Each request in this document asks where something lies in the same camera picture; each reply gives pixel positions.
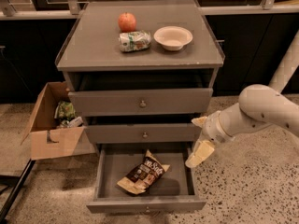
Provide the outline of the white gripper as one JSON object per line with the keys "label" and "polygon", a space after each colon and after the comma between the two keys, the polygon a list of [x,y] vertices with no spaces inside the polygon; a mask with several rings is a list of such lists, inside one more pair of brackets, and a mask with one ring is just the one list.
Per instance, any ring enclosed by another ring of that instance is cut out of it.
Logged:
{"label": "white gripper", "polygon": [[189,168],[195,168],[205,161],[215,150],[215,145],[234,141],[235,138],[229,135],[221,126],[220,111],[209,116],[192,119],[192,124],[200,127],[201,132],[197,139],[192,153],[185,161]]}

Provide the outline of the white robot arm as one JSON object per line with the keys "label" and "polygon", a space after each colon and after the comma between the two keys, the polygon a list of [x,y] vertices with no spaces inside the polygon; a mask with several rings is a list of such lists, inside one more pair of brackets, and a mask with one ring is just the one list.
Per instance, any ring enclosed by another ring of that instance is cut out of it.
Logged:
{"label": "white robot arm", "polygon": [[250,85],[236,104],[192,123],[201,132],[185,161],[189,168],[205,161],[217,144],[233,141],[240,133],[255,133],[274,124],[299,136],[299,106],[268,86]]}

